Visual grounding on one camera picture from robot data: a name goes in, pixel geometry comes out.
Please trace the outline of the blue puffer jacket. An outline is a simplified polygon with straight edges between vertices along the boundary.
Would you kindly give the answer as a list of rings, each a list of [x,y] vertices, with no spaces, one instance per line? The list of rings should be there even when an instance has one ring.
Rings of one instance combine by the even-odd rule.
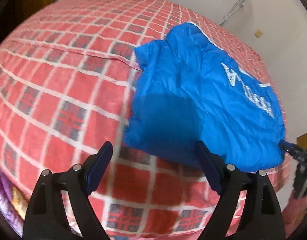
[[[177,25],[135,55],[141,75],[126,146],[194,168],[199,141],[244,172],[284,161],[284,116],[271,85],[242,70],[197,25]]]

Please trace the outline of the clothes pile on floor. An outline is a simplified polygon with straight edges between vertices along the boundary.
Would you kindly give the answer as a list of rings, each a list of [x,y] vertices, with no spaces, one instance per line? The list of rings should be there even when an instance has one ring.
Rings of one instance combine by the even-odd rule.
[[[22,239],[23,219],[12,204],[13,186],[0,169],[0,227],[10,239]]]

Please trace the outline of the red plaid bed cover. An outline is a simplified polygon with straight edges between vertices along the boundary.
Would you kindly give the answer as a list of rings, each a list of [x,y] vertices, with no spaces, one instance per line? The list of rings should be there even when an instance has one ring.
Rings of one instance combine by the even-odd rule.
[[[114,144],[89,200],[110,237],[193,239],[218,196],[201,171],[121,145],[139,76],[133,49],[183,22],[261,82],[249,46],[192,10],[165,0],[62,0],[23,22],[0,45],[0,169],[22,219],[40,173],[67,171]]]

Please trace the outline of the yellow wall socket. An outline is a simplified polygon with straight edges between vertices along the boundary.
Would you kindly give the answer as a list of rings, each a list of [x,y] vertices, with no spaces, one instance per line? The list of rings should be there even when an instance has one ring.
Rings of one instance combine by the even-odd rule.
[[[256,38],[260,38],[260,37],[262,37],[262,35],[263,35],[263,33],[262,33],[262,31],[260,31],[260,30],[257,30],[257,31],[254,33],[254,36],[255,36]]]

